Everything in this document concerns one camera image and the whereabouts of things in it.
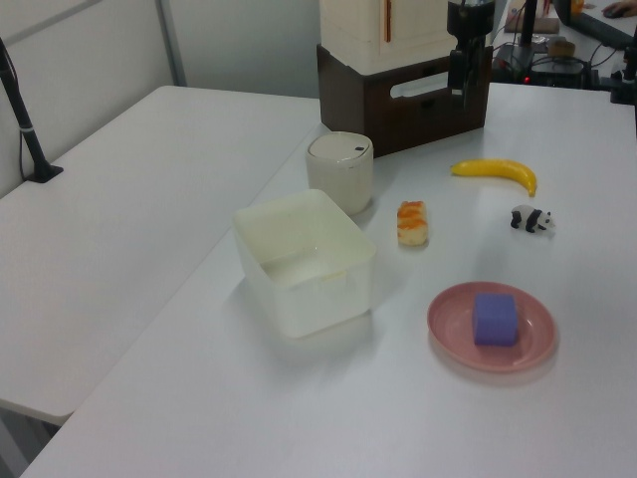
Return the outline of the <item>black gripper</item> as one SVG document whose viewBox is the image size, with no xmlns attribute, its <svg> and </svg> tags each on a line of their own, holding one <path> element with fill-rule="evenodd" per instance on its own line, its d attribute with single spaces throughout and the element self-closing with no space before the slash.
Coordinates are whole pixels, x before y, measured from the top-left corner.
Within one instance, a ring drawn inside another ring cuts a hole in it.
<svg viewBox="0 0 637 478">
<path fill-rule="evenodd" d="M 464 108 L 468 104 L 473 74 L 473 43 L 484 42 L 492 30 L 492 1 L 447 2 L 447 32 L 457 41 L 457 50 L 452 50 L 449 55 L 449 89 L 452 95 L 462 95 Z"/>
</svg>

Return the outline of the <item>person hand on mouse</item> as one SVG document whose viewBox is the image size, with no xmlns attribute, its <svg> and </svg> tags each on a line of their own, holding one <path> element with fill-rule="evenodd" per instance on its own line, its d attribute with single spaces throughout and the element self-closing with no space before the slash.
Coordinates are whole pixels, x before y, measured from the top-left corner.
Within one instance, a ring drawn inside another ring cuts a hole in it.
<svg viewBox="0 0 637 478">
<path fill-rule="evenodd" d="M 608 19 L 630 18 L 636 15 L 636 0 L 616 1 L 602 9 L 602 14 Z"/>
</svg>

